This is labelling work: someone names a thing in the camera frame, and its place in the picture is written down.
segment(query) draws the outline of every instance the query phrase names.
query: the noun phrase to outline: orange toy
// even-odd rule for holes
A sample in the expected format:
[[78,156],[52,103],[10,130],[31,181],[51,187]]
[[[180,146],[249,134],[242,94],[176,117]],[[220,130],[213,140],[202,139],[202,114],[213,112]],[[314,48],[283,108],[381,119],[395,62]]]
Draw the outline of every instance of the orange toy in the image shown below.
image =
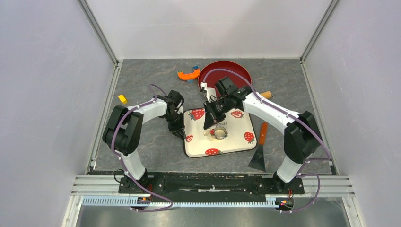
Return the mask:
[[199,67],[198,66],[194,66],[193,67],[193,72],[185,74],[182,71],[179,71],[178,72],[178,77],[180,79],[182,79],[182,80],[186,80],[188,82],[192,82],[193,79],[196,79],[199,76],[200,73],[201,73],[201,70],[199,69]]

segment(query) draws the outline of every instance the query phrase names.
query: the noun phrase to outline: gray marble surface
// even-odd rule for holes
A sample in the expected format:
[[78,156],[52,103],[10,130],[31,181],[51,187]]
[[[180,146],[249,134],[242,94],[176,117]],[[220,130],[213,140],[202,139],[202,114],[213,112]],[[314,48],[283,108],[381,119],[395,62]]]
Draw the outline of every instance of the gray marble surface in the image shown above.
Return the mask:
[[[132,106],[146,102],[152,98],[149,84],[160,86],[166,93],[171,89],[179,91],[184,99],[184,109],[203,107],[205,97],[199,93],[196,81],[188,83],[177,76],[177,71],[191,72],[193,66],[202,70],[208,64],[227,59],[150,59],[124,60],[117,86],[113,96],[111,109],[121,105],[118,95],[123,94]],[[273,102],[288,109],[302,113],[313,111],[312,102],[297,59],[228,59],[242,65],[250,73],[253,86],[259,92],[271,91]],[[251,116],[257,138],[262,120]],[[268,127],[264,144],[266,172],[274,173],[284,159],[283,135],[274,127]],[[169,133],[164,119],[153,119],[142,127],[142,135],[138,146],[139,156],[148,171],[171,172],[231,172],[260,173],[247,167],[254,151],[245,151],[220,156],[189,158],[184,154],[183,141]],[[319,148],[314,157],[324,157]],[[120,162],[103,142],[98,148],[95,170],[116,170],[121,168]],[[328,162],[310,163],[304,172],[330,174]]]

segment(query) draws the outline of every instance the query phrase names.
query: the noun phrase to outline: strawberry print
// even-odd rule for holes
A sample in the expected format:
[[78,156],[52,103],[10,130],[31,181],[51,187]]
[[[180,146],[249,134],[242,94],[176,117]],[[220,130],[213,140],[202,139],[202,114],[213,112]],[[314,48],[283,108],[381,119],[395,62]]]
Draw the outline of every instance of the strawberry print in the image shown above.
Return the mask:
[[206,150],[205,154],[208,155],[208,156],[210,156],[210,155],[218,155],[218,154],[221,154],[221,151],[212,148],[212,149]]
[[255,141],[255,136],[250,132],[246,132],[244,134],[244,138],[246,141],[248,141],[248,143],[253,143]]
[[191,120],[196,121],[205,115],[205,109],[192,110],[189,114]]
[[244,114],[240,110],[235,110],[231,112],[231,115],[235,118],[243,118]]
[[192,138],[193,138],[192,135],[191,136],[187,136],[187,139],[186,139],[187,143],[190,142],[192,140]]

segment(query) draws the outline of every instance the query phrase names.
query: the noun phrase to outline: gray floor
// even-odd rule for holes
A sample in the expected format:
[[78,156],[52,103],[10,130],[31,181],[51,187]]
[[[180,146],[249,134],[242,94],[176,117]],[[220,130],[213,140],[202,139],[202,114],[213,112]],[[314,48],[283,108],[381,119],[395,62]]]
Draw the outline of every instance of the gray floor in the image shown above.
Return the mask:
[[[136,105],[148,101],[152,94],[150,83],[159,85],[165,92],[179,91],[185,98],[184,109],[203,107],[204,96],[199,93],[196,81],[187,83],[180,80],[177,71],[190,72],[193,66],[203,69],[208,64],[221,59],[152,59],[124,60],[113,96],[111,113],[115,105],[121,105],[118,95],[123,94],[128,104]],[[242,65],[250,73],[253,86],[259,92],[271,91],[273,102],[294,111],[305,110],[313,113],[312,102],[306,87],[302,69],[297,59],[230,59]],[[255,132],[259,137],[262,120],[251,116]],[[264,145],[266,172],[274,173],[280,166],[285,154],[283,135],[273,127],[268,128]],[[153,119],[143,125],[138,147],[139,156],[148,171],[174,172],[231,172],[258,173],[247,167],[254,151],[231,153],[214,157],[189,158],[184,154],[183,142],[170,134],[164,119]],[[319,148],[315,157],[324,157]],[[107,145],[101,143],[95,170],[116,170],[120,162]],[[304,169],[305,173],[330,174],[328,162],[314,162]]]
[[[296,198],[296,208],[309,198]],[[269,208],[178,208],[136,213],[128,207],[81,208],[78,227],[349,227],[341,198],[320,198],[304,211],[279,214]]]

